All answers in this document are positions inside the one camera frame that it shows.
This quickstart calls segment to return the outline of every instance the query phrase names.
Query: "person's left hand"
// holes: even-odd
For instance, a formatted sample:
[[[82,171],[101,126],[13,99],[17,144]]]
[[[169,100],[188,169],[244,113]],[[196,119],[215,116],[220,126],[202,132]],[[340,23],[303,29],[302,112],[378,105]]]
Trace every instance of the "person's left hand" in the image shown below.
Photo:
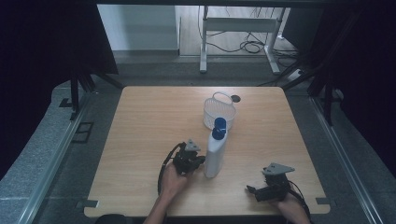
[[[161,196],[172,201],[184,188],[186,188],[193,172],[179,175],[175,165],[170,162],[163,172],[161,183]]]

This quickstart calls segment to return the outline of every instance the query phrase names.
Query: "bottle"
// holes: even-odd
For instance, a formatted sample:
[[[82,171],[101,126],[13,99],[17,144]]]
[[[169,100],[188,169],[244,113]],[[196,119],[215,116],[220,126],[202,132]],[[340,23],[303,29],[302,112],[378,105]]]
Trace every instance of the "bottle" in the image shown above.
[[[207,141],[205,176],[208,178],[215,177],[221,170],[227,135],[225,119],[215,119],[215,127]]]

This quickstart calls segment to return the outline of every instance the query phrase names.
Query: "bottle cap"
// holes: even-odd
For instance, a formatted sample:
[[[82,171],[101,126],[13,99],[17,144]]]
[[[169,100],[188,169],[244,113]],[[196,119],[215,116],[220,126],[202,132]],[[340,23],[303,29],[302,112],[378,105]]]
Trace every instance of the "bottle cap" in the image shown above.
[[[221,140],[224,138],[224,135],[227,132],[226,129],[227,123],[224,118],[216,118],[215,119],[215,127],[212,131],[212,137],[216,140]]]

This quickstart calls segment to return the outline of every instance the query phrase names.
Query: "basket handle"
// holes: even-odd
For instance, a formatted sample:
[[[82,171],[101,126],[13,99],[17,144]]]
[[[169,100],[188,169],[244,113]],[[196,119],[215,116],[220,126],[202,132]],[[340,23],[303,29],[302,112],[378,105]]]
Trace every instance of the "basket handle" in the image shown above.
[[[225,92],[225,91],[216,91],[215,93],[213,93],[213,96],[212,96],[213,99],[216,99],[216,97],[215,97],[216,94],[223,94],[223,95],[227,96],[228,99],[230,99],[231,103],[230,104],[228,104],[226,102],[224,102],[224,103],[228,104],[228,105],[233,105],[233,99],[231,98],[231,96],[229,94],[227,94],[227,92]]]

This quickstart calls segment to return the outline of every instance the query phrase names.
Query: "white basket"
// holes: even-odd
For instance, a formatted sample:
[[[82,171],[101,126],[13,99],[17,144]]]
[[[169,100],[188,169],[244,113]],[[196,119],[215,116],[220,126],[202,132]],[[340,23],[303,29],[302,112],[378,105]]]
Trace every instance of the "white basket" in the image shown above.
[[[216,94],[223,94],[230,99],[230,103],[222,102],[215,98]],[[210,130],[215,127],[216,118],[224,118],[227,121],[227,130],[233,126],[233,118],[235,118],[236,109],[233,106],[233,99],[227,93],[216,91],[212,98],[208,98],[204,103],[204,124]]]

